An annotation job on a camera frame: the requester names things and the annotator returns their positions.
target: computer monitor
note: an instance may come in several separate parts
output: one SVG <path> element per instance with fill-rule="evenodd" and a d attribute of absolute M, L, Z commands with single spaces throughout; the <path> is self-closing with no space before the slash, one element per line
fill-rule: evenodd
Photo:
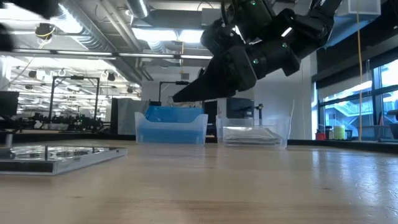
<path fill-rule="evenodd" d="M 17 114 L 19 92 L 0 91 L 0 115 L 12 116 Z"/>

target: wooden table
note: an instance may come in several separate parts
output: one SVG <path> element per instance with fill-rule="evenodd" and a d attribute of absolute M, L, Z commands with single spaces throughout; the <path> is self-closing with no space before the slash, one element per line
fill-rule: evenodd
<path fill-rule="evenodd" d="M 0 176 L 1 223 L 398 223 L 398 158 L 316 147 L 124 146 L 57 177 Z"/>

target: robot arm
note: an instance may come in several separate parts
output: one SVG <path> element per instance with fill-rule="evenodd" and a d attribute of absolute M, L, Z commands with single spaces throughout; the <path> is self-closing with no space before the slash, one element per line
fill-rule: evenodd
<path fill-rule="evenodd" d="M 306 16 L 291 9 L 276 16 L 268 0 L 232 1 L 201 37 L 214 57 L 201 77 L 174 96 L 175 102 L 229 97 L 280 68 L 287 76 L 297 72 L 301 59 L 327 43 L 343 0 L 313 0 Z"/>

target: blue plastic bin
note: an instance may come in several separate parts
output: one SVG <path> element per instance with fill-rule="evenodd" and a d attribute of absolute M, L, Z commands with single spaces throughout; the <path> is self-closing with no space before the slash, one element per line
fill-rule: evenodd
<path fill-rule="evenodd" d="M 138 144 L 205 144 L 207 114 L 200 114 L 190 123 L 152 122 L 139 112 L 135 113 L 135 119 Z"/>
<path fill-rule="evenodd" d="M 150 106 L 145 117 L 152 122 L 191 123 L 201 114 L 203 114 L 202 108 Z"/>

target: glass window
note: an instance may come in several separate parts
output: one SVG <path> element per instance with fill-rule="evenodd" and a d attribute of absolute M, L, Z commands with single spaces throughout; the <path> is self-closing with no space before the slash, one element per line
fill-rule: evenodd
<path fill-rule="evenodd" d="M 382 87 L 398 85 L 398 60 L 381 67 Z"/>
<path fill-rule="evenodd" d="M 372 90 L 372 81 L 367 81 L 364 82 L 360 85 L 356 85 L 352 88 L 349 88 L 347 90 L 341 91 L 339 93 L 336 93 L 334 95 L 328 96 L 324 99 L 325 102 L 330 101 L 330 100 L 335 100 L 335 99 L 342 99 L 346 98 L 347 96 L 352 96 L 355 94 L 359 94 L 359 92 L 362 90 L 362 92 L 366 91 L 371 91 Z"/>
<path fill-rule="evenodd" d="M 392 110 L 398 110 L 398 91 L 383 94 L 384 125 L 398 123 L 395 115 L 387 115 Z"/>
<path fill-rule="evenodd" d="M 353 136 L 358 137 L 359 99 L 335 103 L 325 107 L 326 126 L 342 126 L 353 130 Z M 373 125 L 373 103 L 371 97 L 362 99 L 362 126 Z"/>

